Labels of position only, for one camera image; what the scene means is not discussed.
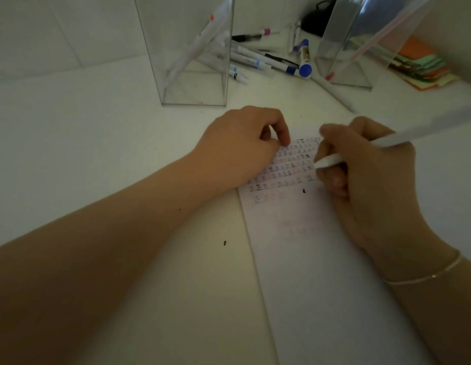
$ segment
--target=wall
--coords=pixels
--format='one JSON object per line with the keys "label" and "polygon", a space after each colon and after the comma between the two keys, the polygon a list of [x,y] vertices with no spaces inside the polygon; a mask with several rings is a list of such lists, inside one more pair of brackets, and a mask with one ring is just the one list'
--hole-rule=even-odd
{"label": "wall", "polygon": [[[159,0],[171,9],[173,1]],[[201,1],[180,7],[196,10]],[[282,27],[317,1],[236,0],[234,31]],[[0,0],[0,82],[145,53],[134,0]]]}
{"label": "wall", "polygon": [[416,34],[471,82],[471,0],[437,0]]}

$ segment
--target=thin gold bracelet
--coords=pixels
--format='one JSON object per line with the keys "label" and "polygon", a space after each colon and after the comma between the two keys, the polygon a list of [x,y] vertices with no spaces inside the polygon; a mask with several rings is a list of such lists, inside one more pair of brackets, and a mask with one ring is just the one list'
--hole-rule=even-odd
{"label": "thin gold bracelet", "polygon": [[439,276],[442,276],[442,275],[446,274],[448,271],[450,271],[451,269],[456,267],[462,261],[462,258],[463,258],[462,253],[460,251],[458,251],[457,258],[449,266],[447,266],[445,269],[440,270],[439,272],[437,272],[435,274],[432,274],[431,276],[424,276],[422,278],[404,280],[404,281],[401,281],[401,282],[391,282],[391,281],[386,280],[386,279],[383,279],[383,281],[386,282],[387,284],[389,284],[390,286],[409,286],[411,284],[419,284],[419,283],[427,282],[429,280],[438,278]]}

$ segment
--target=paper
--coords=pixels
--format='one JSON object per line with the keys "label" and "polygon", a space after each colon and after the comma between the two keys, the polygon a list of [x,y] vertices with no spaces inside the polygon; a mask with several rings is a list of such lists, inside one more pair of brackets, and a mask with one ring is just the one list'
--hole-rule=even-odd
{"label": "paper", "polygon": [[239,188],[280,365],[435,363],[336,219],[312,167],[318,130],[292,139]]}

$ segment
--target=right forearm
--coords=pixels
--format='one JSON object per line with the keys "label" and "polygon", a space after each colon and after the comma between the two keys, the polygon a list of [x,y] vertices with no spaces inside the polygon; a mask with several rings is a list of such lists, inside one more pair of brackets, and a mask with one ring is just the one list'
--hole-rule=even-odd
{"label": "right forearm", "polygon": [[[391,257],[375,260],[383,277],[406,281],[443,271],[458,252],[428,227],[400,243]],[[471,364],[471,262],[463,259],[444,275],[391,288],[420,334],[443,364]]]}

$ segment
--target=clear acrylic container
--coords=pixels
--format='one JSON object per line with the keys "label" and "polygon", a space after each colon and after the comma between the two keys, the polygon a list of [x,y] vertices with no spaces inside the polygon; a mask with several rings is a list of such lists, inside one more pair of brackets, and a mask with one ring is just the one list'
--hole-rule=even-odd
{"label": "clear acrylic container", "polygon": [[227,103],[233,0],[135,0],[163,105]]}
{"label": "clear acrylic container", "polygon": [[331,83],[368,89],[430,11],[433,0],[337,0],[315,64]]}

